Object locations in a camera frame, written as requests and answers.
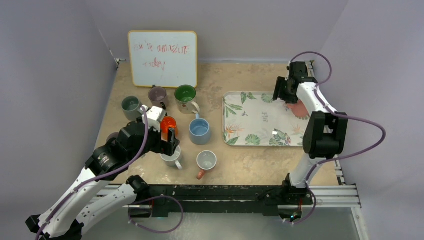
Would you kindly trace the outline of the light blue mug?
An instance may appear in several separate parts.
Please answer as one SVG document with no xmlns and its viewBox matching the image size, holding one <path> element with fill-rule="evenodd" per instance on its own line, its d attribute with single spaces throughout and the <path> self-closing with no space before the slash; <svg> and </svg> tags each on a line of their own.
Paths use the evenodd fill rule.
<svg viewBox="0 0 424 240">
<path fill-rule="evenodd" d="M 168 156 L 166 154 L 160 154 L 160 157 L 161 157 L 162 161 L 168 167 L 175 167 L 179 170 L 183 169 L 183 166 L 181 164 L 183 156 L 182 156 L 182 150 L 181 150 L 180 146 L 177 146 L 177 148 L 175 149 L 175 152 L 172 156 Z"/>
<path fill-rule="evenodd" d="M 195 119 L 193 119 L 189 124 L 189 138 L 193 144 L 196 145 L 206 145 L 211 139 L 211 127 L 209 122 L 201 118 L 198 113 L 195 114 Z"/>
</svg>

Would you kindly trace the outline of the grey-green ceramic mug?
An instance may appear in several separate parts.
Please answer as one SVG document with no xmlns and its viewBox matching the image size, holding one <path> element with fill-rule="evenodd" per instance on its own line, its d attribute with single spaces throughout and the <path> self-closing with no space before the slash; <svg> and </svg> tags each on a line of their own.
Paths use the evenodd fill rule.
<svg viewBox="0 0 424 240">
<path fill-rule="evenodd" d="M 141 110 L 142 103 L 136 96 L 127 96 L 121 102 L 121 109 L 125 117 L 130 121 L 136 121 L 143 114 Z"/>
</svg>

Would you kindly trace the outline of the pink mug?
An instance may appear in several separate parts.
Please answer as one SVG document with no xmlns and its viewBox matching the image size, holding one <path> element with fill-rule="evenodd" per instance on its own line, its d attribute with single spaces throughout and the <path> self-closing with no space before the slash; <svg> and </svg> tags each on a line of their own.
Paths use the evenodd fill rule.
<svg viewBox="0 0 424 240">
<path fill-rule="evenodd" d="M 207 171 L 212 170 L 217 164 L 217 156 L 210 150 L 200 152 L 196 157 L 196 163 L 200 168 L 196 178 L 201 180 Z"/>
<path fill-rule="evenodd" d="M 285 103 L 287 109 L 291 110 L 296 118 L 306 120 L 310 117 L 308 110 L 306 109 L 304 103 L 301 100 L 298 100 L 297 103 Z"/>
</svg>

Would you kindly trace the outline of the pink mug back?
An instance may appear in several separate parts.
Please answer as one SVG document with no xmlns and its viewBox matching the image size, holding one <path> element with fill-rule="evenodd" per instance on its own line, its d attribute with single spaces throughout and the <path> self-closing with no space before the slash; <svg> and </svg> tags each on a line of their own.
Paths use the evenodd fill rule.
<svg viewBox="0 0 424 240">
<path fill-rule="evenodd" d="M 310 117 L 308 110 L 306 109 L 304 103 L 301 100 L 298 100 L 297 103 L 285 103 L 287 109 L 291 110 L 296 118 L 306 120 Z"/>
</svg>

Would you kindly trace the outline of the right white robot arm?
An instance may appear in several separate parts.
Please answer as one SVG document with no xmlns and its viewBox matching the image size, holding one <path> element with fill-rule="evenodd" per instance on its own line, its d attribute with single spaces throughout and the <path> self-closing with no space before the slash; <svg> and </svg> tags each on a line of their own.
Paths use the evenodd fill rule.
<svg viewBox="0 0 424 240">
<path fill-rule="evenodd" d="M 287 104 L 302 102 L 309 114 L 302 145 L 304 155 L 294 171 L 286 176 L 276 195 L 288 204 L 310 194 L 308 183 L 321 168 L 324 160 L 339 155 L 346 139 L 348 120 L 346 114 L 335 116 L 336 110 L 318 89 L 318 81 L 310 76 L 306 62 L 291 62 L 286 77 L 279 76 L 273 93 Z"/>
</svg>

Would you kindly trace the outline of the purple mug black handle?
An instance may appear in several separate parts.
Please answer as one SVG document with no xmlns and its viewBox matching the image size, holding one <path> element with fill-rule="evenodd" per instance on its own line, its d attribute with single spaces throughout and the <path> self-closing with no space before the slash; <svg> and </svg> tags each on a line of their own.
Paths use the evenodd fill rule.
<svg viewBox="0 0 424 240">
<path fill-rule="evenodd" d="M 155 86 L 148 92 L 148 98 L 153 106 L 164 110 L 169 106 L 167 91 L 160 86 Z"/>
</svg>

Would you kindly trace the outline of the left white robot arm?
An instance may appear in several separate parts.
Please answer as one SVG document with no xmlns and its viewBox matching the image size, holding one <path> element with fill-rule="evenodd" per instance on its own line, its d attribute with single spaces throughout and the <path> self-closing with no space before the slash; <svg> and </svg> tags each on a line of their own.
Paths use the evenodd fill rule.
<svg viewBox="0 0 424 240">
<path fill-rule="evenodd" d="M 97 148 L 71 187 L 45 213 L 30 216 L 25 224 L 37 240 L 80 240 L 99 221 L 112 212 L 136 203 L 157 199 L 150 186 L 138 175 L 131 176 L 113 193 L 90 203 L 92 198 L 141 156 L 152 152 L 172 156 L 180 141 L 174 128 L 162 138 L 160 127 L 145 124 L 141 118 L 120 132 L 111 134 Z"/>
</svg>

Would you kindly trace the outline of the pink mug front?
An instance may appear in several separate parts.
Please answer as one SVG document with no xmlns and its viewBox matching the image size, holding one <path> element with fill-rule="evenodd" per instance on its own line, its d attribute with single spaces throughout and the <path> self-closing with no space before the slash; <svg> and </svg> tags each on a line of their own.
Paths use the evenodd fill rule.
<svg viewBox="0 0 424 240">
<path fill-rule="evenodd" d="M 217 164 L 217 156 L 210 150 L 200 152 L 196 157 L 196 163 L 200 168 L 196 178 L 201 180 L 207 171 L 212 170 Z"/>
</svg>

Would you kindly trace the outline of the bright orange mug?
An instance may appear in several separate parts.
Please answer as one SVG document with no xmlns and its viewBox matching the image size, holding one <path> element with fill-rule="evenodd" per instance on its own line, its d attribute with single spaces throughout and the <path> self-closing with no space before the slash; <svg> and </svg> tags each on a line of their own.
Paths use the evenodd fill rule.
<svg viewBox="0 0 424 240">
<path fill-rule="evenodd" d="M 161 137 L 163 140 L 168 140 L 168 133 L 169 129 L 174 129 L 174 136 L 177 138 L 179 135 L 179 130 L 177 127 L 176 120 L 171 116 L 165 116 L 163 120 L 160 123 L 160 129 L 161 129 Z"/>
</svg>

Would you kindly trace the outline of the cream illustrated mug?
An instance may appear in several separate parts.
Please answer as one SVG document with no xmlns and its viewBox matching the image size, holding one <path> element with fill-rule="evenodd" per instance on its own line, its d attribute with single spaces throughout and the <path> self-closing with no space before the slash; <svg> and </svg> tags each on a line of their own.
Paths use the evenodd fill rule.
<svg viewBox="0 0 424 240">
<path fill-rule="evenodd" d="M 186 115 L 199 114 L 201 110 L 200 106 L 197 103 L 196 96 L 197 92 L 193 86 L 179 86 L 174 92 L 174 97 L 178 110 Z"/>
</svg>

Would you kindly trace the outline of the lilac ribbed mug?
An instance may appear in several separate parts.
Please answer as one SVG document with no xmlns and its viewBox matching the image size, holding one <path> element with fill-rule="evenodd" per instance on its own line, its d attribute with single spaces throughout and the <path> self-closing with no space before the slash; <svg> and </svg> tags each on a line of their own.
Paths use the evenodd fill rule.
<svg viewBox="0 0 424 240">
<path fill-rule="evenodd" d="M 117 140 L 118 136 L 119 136 L 118 132 L 114 132 L 114 133 L 110 134 L 106 139 L 106 143 L 107 144 L 114 143 Z"/>
</svg>

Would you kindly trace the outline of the light blue mug back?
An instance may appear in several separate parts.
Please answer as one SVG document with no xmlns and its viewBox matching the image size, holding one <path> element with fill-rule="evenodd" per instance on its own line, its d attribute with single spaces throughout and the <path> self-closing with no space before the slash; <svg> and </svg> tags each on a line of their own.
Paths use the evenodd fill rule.
<svg viewBox="0 0 424 240">
<path fill-rule="evenodd" d="M 193 119 L 189 124 L 189 138 L 193 144 L 196 145 L 206 145 L 211 139 L 211 127 L 209 122 L 201 118 L 198 113 L 195 114 L 195 119 Z"/>
</svg>

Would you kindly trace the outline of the light blue mug front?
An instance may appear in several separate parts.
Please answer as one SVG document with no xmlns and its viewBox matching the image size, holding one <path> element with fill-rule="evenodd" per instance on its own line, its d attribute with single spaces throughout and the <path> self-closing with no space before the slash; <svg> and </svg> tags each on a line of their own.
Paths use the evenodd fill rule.
<svg viewBox="0 0 424 240">
<path fill-rule="evenodd" d="M 162 161 L 168 167 L 175 167 L 179 170 L 183 169 L 183 166 L 181 164 L 183 156 L 182 156 L 182 150 L 181 150 L 180 146 L 177 146 L 177 148 L 175 149 L 175 152 L 172 156 L 168 156 L 166 154 L 160 154 L 160 157 L 161 157 Z"/>
</svg>

